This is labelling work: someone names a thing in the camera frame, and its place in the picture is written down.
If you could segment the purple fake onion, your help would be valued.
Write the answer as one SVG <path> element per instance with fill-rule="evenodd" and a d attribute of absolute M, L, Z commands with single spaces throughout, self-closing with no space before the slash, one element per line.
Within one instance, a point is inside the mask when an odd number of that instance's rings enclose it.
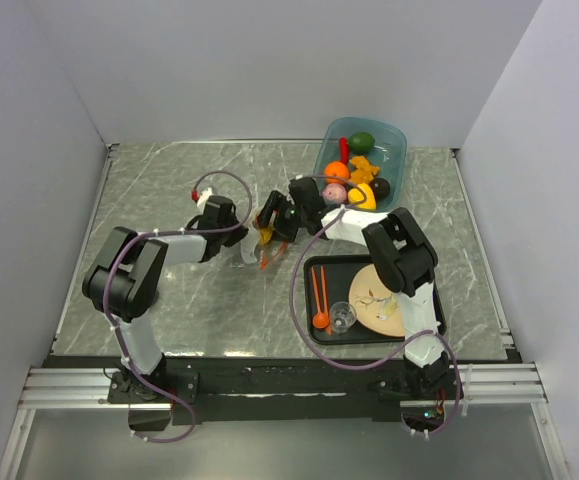
<path fill-rule="evenodd" d="M 328 184 L 321 192 L 323 199 L 330 204 L 345 204 L 347 202 L 347 189 L 338 183 Z"/>

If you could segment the yellow fake lemon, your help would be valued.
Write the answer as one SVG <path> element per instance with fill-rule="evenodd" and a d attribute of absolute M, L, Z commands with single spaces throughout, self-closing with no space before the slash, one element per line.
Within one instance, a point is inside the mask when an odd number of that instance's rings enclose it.
<path fill-rule="evenodd" d="M 267 245 L 273 237 L 273 229 L 271 227 L 260 228 L 259 232 L 259 244 Z"/>

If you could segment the orange fake fruit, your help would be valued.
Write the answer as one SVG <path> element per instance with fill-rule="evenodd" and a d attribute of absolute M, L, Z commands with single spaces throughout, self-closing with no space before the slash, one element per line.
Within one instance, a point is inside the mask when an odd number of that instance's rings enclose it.
<path fill-rule="evenodd" d="M 325 166 L 323 175 L 328 184 L 344 185 L 350 177 L 350 171 L 343 162 L 333 161 Z"/>

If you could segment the clear zip top bag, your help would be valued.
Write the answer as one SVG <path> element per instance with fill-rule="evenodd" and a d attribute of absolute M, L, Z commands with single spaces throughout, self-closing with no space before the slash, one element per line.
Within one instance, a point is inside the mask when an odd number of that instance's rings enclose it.
<path fill-rule="evenodd" d="M 242 268 L 257 266 L 261 271 L 264 271 L 286 252 L 288 243 L 277 240 L 274 237 L 275 230 L 272 223 L 268 226 L 273 229 L 272 240 L 267 245 L 259 244 L 258 230 L 260 228 L 266 228 L 260 227 L 258 224 L 257 217 L 259 213 L 260 210 L 254 211 L 250 215 L 245 223 L 245 226 L 248 228 L 245 238 L 230 249 L 231 256 L 229 257 L 229 265 L 231 267 Z"/>

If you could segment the yellow fake bell pepper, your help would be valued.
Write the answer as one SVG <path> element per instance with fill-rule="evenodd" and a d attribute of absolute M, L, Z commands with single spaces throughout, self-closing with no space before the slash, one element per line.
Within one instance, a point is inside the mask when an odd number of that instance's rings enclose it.
<path fill-rule="evenodd" d="M 377 201 L 372 188 L 367 183 L 360 183 L 347 192 L 347 203 L 356 208 L 375 211 Z"/>

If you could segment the tan fake ginger root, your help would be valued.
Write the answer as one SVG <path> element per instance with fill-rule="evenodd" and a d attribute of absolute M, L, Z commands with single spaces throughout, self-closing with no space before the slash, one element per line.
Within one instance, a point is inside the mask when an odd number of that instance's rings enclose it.
<path fill-rule="evenodd" d="M 380 168 L 371 164 L 365 156 L 353 156 L 348 161 L 350 181 L 354 184 L 369 184 L 380 172 Z"/>

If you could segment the red fake chili pepper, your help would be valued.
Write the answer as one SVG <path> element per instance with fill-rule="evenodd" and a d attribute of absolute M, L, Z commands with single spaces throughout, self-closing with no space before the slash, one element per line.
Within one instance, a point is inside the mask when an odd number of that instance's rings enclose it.
<path fill-rule="evenodd" d="M 348 159 L 349 159 L 349 147 L 348 147 L 347 139 L 345 137 L 339 138 L 338 147 L 339 147 L 339 153 L 340 153 L 340 162 L 343 164 L 347 164 Z"/>

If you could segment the dark brown fake fruit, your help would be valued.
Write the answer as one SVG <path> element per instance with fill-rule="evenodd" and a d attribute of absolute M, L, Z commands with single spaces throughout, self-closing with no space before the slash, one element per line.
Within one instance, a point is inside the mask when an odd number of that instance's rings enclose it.
<path fill-rule="evenodd" d="M 385 178 L 375 177 L 369 186 L 377 201 L 386 199 L 391 193 L 391 185 Z"/>

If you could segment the green fake vegetable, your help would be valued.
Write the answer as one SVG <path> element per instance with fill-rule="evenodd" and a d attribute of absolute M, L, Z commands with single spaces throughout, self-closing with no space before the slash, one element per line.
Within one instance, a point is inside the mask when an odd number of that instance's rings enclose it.
<path fill-rule="evenodd" d="M 356 155 L 369 153 L 375 145 L 374 137 L 368 132 L 357 132 L 347 138 L 347 146 Z"/>

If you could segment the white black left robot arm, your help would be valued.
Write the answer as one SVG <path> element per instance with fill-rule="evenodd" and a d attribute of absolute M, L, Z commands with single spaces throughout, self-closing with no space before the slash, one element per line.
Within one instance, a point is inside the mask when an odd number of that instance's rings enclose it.
<path fill-rule="evenodd" d="M 207 262 L 248 232 L 238 223 L 232 200 L 209 195 L 197 205 L 202 212 L 176 235 L 147 237 L 126 227 L 114 228 L 82 283 L 83 295 L 94 308 L 110 314 L 110 324 L 120 335 L 122 363 L 136 371 L 132 390 L 148 402 L 160 399 L 168 387 L 162 372 L 164 354 L 148 318 L 163 269 Z"/>

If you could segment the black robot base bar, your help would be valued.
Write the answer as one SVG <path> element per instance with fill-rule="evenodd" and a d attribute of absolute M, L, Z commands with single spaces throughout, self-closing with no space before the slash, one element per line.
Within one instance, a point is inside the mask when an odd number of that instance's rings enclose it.
<path fill-rule="evenodd" d="M 175 425 L 192 421 L 355 419 L 398 422 L 414 411 L 461 398 L 452 367 L 418 374 L 404 360 L 368 371 L 317 359 L 172 358 L 147 389 L 126 368 L 112 374 L 107 399 L 133 409 L 162 406 Z"/>

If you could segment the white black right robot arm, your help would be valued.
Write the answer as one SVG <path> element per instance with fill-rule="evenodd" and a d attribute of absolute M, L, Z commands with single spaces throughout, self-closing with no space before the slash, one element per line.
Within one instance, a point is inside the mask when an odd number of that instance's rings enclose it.
<path fill-rule="evenodd" d="M 305 228 L 314 240 L 325 237 L 366 247 L 381 283 L 399 301 L 405 340 L 393 353 L 356 369 L 376 368 L 403 352 L 414 367 L 406 375 L 408 390 L 418 398 L 429 398 L 441 387 L 439 371 L 448 370 L 449 362 L 455 359 L 437 327 L 433 300 L 436 250 L 408 209 L 379 213 L 367 206 L 372 190 L 353 183 L 348 184 L 348 190 L 355 199 L 327 204 L 316 183 L 319 178 L 307 175 L 292 179 L 287 196 L 272 191 L 256 225 L 272 225 L 289 243 L 300 228 Z"/>

